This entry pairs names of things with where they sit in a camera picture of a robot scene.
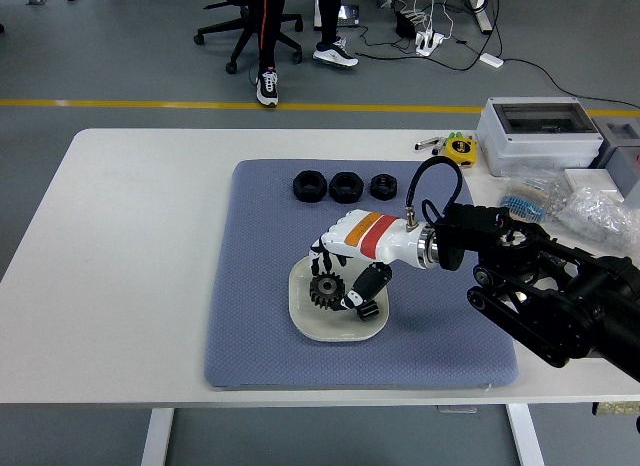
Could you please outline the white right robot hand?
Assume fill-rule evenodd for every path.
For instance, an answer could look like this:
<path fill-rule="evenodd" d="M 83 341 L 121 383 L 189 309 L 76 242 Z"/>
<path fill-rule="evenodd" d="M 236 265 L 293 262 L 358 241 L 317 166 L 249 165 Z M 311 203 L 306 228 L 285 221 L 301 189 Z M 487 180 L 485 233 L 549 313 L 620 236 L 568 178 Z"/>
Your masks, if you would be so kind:
<path fill-rule="evenodd" d="M 392 262 L 402 261 L 419 269 L 434 266 L 429 252 L 432 233 L 423 222 L 409 226 L 406 220 L 388 214 L 361 209 L 348 212 L 310 247 L 312 302 L 324 309 L 356 309 L 362 317 L 371 316 L 371 301 L 392 278 Z M 321 283 L 338 278 L 332 272 L 334 259 L 342 266 L 349 259 L 367 265 L 350 290 L 340 286 L 326 294 Z"/>

